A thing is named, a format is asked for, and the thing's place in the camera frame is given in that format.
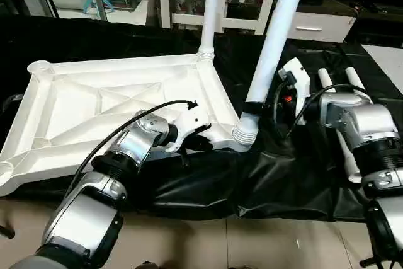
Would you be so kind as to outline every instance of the tile floor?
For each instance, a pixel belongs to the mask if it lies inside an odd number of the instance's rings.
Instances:
[[[1,268],[9,268],[35,252],[54,207],[0,200],[0,223],[8,218],[16,229],[14,239],[0,238]],[[132,269],[150,260],[168,269],[244,265],[269,269],[358,269],[358,262],[369,255],[370,242],[364,224],[235,217],[189,222],[128,214],[104,268]]]

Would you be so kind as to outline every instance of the white pipe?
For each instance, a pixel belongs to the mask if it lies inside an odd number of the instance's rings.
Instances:
[[[276,9],[271,17],[267,37],[247,94],[247,102],[265,102],[298,2],[299,0],[277,0]],[[238,124],[232,131],[232,136],[240,144],[252,145],[258,134],[258,121],[258,116],[242,112]]]
[[[199,48],[199,58],[212,59],[214,57],[214,32],[217,20],[219,0],[206,0],[203,20],[203,33]]]
[[[360,77],[358,77],[358,74],[355,71],[354,67],[351,67],[351,66],[347,67],[346,74],[347,74],[348,82],[350,82],[350,84],[358,86],[359,88],[365,89],[364,84],[361,82]],[[371,100],[371,98],[367,94],[365,94],[361,91],[357,91],[355,89],[353,91],[354,91],[354,93],[367,97],[369,100]]]
[[[326,69],[319,69],[317,71],[317,73],[319,75],[319,79],[321,80],[321,84],[322,84],[323,88],[333,84]],[[332,88],[332,89],[329,89],[328,92],[335,93],[336,90],[334,88]],[[343,135],[341,134],[341,132],[336,130],[336,134],[338,135],[340,147],[341,147],[341,150],[344,155],[344,170],[346,171],[348,179],[350,182],[360,184],[361,183],[360,170],[357,167],[354,155],[351,153],[350,149],[348,148],[347,143],[346,143],[345,139],[343,138]]]

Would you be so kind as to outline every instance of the white frame structure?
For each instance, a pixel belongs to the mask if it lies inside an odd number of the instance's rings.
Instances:
[[[203,25],[203,16],[191,14],[171,14],[169,9],[169,0],[160,0],[161,2],[161,26],[170,28],[172,23],[184,25]],[[266,28],[267,20],[273,5],[273,0],[263,0],[259,12],[259,18],[256,20],[227,18],[227,1],[219,0],[216,14],[217,24],[216,32],[222,32],[224,28],[240,28],[245,30],[254,30],[255,35],[262,35]]]
[[[203,135],[213,148],[246,151],[232,138],[238,117],[213,66],[217,2],[206,0],[197,54],[30,64],[31,81],[0,153],[0,196],[73,174],[116,126],[165,101],[197,101],[211,123]],[[172,122],[183,110],[157,114]],[[168,156],[155,149],[150,159]]]

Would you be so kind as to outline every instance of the black plastic sheet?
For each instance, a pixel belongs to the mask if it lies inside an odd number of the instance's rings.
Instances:
[[[200,33],[110,24],[93,20],[12,17],[0,23],[4,81],[1,100],[25,91],[28,64],[36,60],[69,62],[197,52]],[[264,37],[228,32],[216,35],[214,65],[240,114]],[[360,45],[289,40],[280,65],[298,57],[311,77],[311,91],[320,88],[317,70],[326,67],[334,83],[347,83],[344,69],[354,66],[368,93],[388,106],[403,128],[402,95]],[[270,89],[268,101],[279,79]],[[17,104],[0,115],[3,144]],[[358,186],[348,183],[343,155],[333,130],[316,123],[299,127],[282,143],[267,110],[256,143],[246,153],[204,152],[147,163],[129,188],[130,210],[149,215],[206,220],[238,215],[314,220],[363,220],[365,201]],[[9,198],[59,201],[70,177],[19,187]]]

